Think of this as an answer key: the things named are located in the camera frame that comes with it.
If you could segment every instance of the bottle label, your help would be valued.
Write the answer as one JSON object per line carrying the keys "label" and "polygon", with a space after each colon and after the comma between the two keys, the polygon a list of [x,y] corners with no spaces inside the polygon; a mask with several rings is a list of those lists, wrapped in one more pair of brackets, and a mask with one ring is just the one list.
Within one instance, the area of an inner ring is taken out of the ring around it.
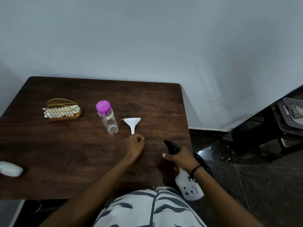
{"label": "bottle label", "polygon": [[110,120],[112,117],[114,117],[114,112],[112,111],[112,113],[106,117],[107,120]]}

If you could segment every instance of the wristband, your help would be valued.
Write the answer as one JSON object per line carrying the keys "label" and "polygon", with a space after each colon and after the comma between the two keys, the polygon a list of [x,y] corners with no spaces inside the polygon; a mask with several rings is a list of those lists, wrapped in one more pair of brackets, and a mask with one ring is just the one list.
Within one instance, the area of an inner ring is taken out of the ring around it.
{"label": "wristband", "polygon": [[196,167],[191,171],[190,176],[188,177],[189,181],[190,181],[190,179],[192,179],[192,180],[196,183],[196,180],[194,179],[194,172],[195,172],[198,168],[200,168],[201,166],[202,166],[202,165],[198,165],[198,166],[196,166]]}

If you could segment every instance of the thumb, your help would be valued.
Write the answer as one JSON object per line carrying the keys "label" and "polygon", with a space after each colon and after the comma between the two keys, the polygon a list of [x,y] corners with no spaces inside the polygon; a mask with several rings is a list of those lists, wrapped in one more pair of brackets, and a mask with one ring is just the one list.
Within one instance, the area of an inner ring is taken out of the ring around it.
{"label": "thumb", "polygon": [[172,161],[172,162],[174,161],[173,155],[171,155],[171,154],[163,153],[162,157],[165,158],[168,161]]}

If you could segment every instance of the leaf print fabric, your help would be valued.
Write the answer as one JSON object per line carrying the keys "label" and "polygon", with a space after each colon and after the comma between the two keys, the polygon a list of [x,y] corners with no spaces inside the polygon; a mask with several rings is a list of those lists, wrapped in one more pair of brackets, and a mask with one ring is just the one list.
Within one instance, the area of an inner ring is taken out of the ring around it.
{"label": "leaf print fabric", "polygon": [[170,187],[134,191],[105,207],[93,227],[206,227],[180,193]]}

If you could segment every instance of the wooden table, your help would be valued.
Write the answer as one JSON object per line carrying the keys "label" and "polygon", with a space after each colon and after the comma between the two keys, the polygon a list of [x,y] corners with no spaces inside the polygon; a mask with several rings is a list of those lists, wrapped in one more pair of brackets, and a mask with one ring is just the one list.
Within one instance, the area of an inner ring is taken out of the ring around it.
{"label": "wooden table", "polygon": [[[64,98],[83,108],[79,119],[51,122],[42,108]],[[119,132],[110,135],[95,105],[108,100]],[[164,140],[191,149],[179,84],[30,77],[0,119],[0,160],[20,165],[17,178],[0,176],[0,199],[71,198],[124,155],[131,132],[120,121],[141,117],[136,133],[146,138],[142,155],[120,188],[173,185],[172,164],[162,159]]]}

